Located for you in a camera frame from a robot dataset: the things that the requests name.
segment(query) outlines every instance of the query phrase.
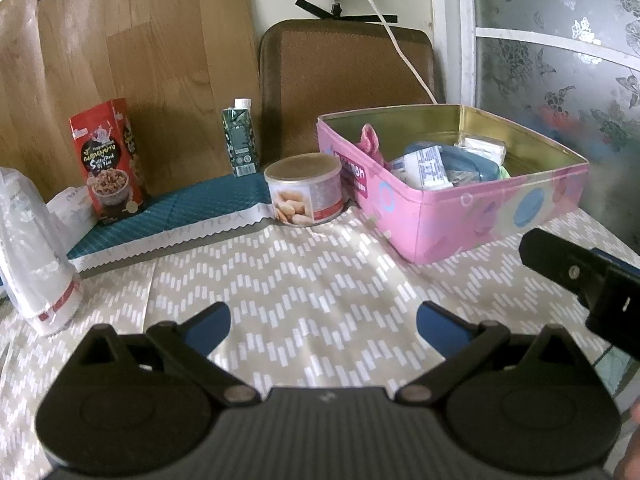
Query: food can label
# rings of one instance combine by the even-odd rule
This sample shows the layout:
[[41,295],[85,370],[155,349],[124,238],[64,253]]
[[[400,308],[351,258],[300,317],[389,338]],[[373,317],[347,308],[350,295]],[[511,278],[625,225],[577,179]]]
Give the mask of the food can label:
[[269,184],[271,203],[277,220],[285,224],[309,226],[342,210],[340,176],[312,184]]
[[337,155],[342,163],[342,172],[340,173],[340,176],[342,177],[345,186],[349,189],[355,190],[366,198],[369,193],[367,192],[367,173],[364,171],[364,168],[346,155],[336,151],[334,151],[334,155]]

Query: pink cloth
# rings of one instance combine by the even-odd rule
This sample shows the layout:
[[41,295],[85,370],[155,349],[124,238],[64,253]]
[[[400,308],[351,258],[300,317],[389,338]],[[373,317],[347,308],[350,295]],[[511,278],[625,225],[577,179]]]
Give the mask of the pink cloth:
[[356,146],[364,153],[369,155],[380,166],[386,170],[391,169],[391,164],[385,161],[385,158],[380,153],[380,141],[378,135],[369,123],[362,127],[362,135],[360,136],[360,142]]

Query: pink tin box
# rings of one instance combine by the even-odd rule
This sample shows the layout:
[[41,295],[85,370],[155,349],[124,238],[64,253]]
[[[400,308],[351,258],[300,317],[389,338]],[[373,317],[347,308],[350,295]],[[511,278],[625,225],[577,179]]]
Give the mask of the pink tin box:
[[[454,144],[460,132],[503,140],[511,178],[469,186],[412,189],[353,143],[372,124],[386,160],[417,140]],[[410,262],[428,264],[527,230],[572,211],[589,163],[558,142],[461,105],[408,105],[318,118],[320,150],[342,159],[343,184],[368,218]]]

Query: patterned tablecloth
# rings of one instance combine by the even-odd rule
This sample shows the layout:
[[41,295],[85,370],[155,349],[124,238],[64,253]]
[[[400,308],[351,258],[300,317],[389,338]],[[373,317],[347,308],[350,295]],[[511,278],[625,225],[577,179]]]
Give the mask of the patterned tablecloth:
[[[585,247],[640,266],[640,258],[587,214],[545,225]],[[519,236],[437,264],[413,266],[351,208],[301,229],[270,225],[250,235],[172,254],[84,281],[86,304],[68,330],[38,338],[0,306],[0,476],[34,479],[49,464],[33,431],[38,403],[88,328],[111,323],[142,332],[181,322],[215,300],[232,329],[211,358],[266,394],[274,384],[382,384],[389,392],[441,361],[416,333],[431,299],[473,322],[492,318],[517,332],[564,324],[594,360],[606,344],[585,329],[567,291],[526,269]]]

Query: open tin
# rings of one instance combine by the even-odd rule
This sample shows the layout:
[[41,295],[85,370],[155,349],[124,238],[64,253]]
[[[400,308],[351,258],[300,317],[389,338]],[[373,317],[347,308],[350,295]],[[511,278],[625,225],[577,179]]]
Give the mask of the open tin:
[[337,156],[303,153],[264,170],[273,215],[284,224],[310,226],[338,216],[344,205]]
[[[500,140],[511,178],[442,190],[412,189],[355,145],[371,124],[386,160],[418,140],[453,145],[460,133]],[[539,133],[461,105],[354,110],[318,119],[320,151],[338,155],[344,185],[410,262],[428,264],[523,233],[578,207],[589,163]]]

